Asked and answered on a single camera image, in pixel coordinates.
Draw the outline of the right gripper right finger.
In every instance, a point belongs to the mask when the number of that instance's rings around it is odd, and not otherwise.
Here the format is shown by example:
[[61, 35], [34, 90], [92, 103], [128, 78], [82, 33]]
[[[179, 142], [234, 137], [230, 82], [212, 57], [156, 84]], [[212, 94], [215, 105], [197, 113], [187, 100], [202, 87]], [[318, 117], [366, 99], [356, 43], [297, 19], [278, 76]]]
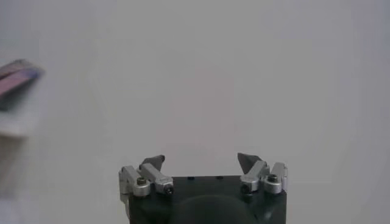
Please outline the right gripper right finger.
[[237, 154], [238, 162], [243, 170], [239, 180], [240, 190], [250, 195], [263, 189], [266, 193], [277, 195], [287, 192], [288, 168], [286, 164], [277, 162], [272, 167], [257, 155]]

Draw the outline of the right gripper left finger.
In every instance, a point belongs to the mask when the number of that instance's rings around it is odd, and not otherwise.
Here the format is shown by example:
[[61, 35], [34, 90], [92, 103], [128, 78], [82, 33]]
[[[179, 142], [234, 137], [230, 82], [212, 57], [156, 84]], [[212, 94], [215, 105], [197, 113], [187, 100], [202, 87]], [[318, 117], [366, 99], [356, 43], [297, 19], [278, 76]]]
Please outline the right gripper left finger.
[[152, 186], [158, 194], [172, 195], [174, 180], [161, 173], [164, 155], [157, 155], [144, 159], [137, 167], [124, 166], [118, 172], [119, 198], [126, 203], [131, 195], [147, 197], [152, 192]]

